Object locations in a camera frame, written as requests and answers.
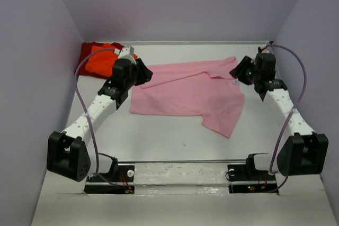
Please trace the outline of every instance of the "white connector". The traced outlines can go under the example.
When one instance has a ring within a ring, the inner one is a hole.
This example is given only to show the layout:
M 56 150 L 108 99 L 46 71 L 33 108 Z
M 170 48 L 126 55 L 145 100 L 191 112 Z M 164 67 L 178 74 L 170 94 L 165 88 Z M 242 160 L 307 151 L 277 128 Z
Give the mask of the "white connector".
M 118 58 L 126 58 L 132 62 L 132 64 L 137 64 L 136 60 L 134 59 L 134 48 L 132 46 L 123 47 L 119 53 Z

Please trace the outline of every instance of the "black joint housing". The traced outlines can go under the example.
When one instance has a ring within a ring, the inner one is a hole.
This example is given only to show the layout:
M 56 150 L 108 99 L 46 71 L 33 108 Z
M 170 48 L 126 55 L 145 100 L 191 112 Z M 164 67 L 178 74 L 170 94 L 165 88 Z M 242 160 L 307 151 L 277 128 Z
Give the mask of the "black joint housing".
M 254 71 L 254 64 L 252 63 L 252 58 L 245 56 L 242 61 L 229 72 L 233 78 L 238 79 L 240 82 L 251 85 L 253 84 L 252 73 Z
M 56 174 L 82 181 L 90 170 L 91 160 L 81 137 L 53 132 L 48 138 L 47 169 Z
M 280 79 L 266 80 L 264 82 L 254 84 L 254 90 L 259 94 L 262 101 L 264 101 L 268 91 L 273 91 L 280 88 L 287 90 L 286 84 Z
M 105 155 L 106 157 L 109 157 L 112 159 L 111 168 L 107 173 L 101 174 L 105 179 L 109 181 L 113 181 L 116 177 L 119 167 L 118 167 L 118 159 L 116 157 L 112 157 L 109 155 Z
M 276 158 L 279 172 L 283 176 L 320 174 L 327 147 L 324 134 L 290 136 Z
M 129 59 L 117 59 L 112 67 L 112 76 L 110 76 L 98 95 L 107 95 L 116 101 L 117 109 L 128 97 L 128 90 L 132 86 L 144 84 L 152 78 L 153 73 L 147 69 L 143 61 L 136 59 L 134 65 Z

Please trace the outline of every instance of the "purple wall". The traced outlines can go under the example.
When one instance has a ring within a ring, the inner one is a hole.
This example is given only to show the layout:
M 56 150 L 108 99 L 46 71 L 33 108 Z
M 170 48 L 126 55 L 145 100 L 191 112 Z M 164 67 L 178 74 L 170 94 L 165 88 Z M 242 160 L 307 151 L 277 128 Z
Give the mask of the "purple wall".
M 22 226 L 40 194 L 47 138 L 66 124 L 82 38 L 62 0 L 0 7 L 0 225 Z
M 319 133 L 329 138 L 324 185 L 339 220 L 339 0 L 298 0 L 276 44 L 296 51 L 305 63 L 308 84 L 300 112 Z M 293 56 L 277 51 L 278 66 L 292 99 L 302 86 L 302 72 Z
M 272 40 L 297 0 L 64 0 L 86 41 Z

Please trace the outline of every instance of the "red wire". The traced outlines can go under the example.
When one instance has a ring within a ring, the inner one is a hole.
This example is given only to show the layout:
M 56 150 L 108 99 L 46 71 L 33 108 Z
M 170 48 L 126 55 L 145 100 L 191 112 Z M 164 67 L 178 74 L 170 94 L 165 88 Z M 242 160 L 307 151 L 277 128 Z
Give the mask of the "red wire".
M 131 186 L 127 183 L 125 177 L 123 176 L 122 172 L 120 172 L 120 180 L 123 179 L 123 183 L 127 185 L 127 188 L 130 189 L 131 192 L 133 192 Z
M 259 178 L 259 182 L 254 186 L 256 188 L 260 184 L 261 178 Z
M 123 182 L 123 179 L 122 179 L 122 177 L 121 176 L 119 176 L 119 178 L 120 178 L 120 182 L 122 183 L 122 185 L 123 185 L 123 189 L 126 191 L 126 185 L 125 185 L 125 183 Z
M 267 185 L 267 177 L 266 177 L 266 174 L 264 174 L 264 177 L 265 177 L 265 180 L 266 180 L 265 185 L 264 185 L 264 188 L 265 188 L 266 185 Z

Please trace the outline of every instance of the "orange shirt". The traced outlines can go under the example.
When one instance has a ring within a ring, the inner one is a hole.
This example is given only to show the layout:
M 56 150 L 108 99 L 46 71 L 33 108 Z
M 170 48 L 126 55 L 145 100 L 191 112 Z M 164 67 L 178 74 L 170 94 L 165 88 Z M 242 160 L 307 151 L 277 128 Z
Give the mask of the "orange shirt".
M 110 45 L 109 43 L 106 43 L 101 47 L 92 46 L 91 53 L 107 48 L 116 49 L 116 47 Z M 112 75 L 112 67 L 117 59 L 118 55 L 115 54 L 114 51 L 101 51 L 90 57 L 88 63 L 86 64 L 86 71 L 89 71 L 90 73 L 96 73 L 105 77 L 110 77 Z

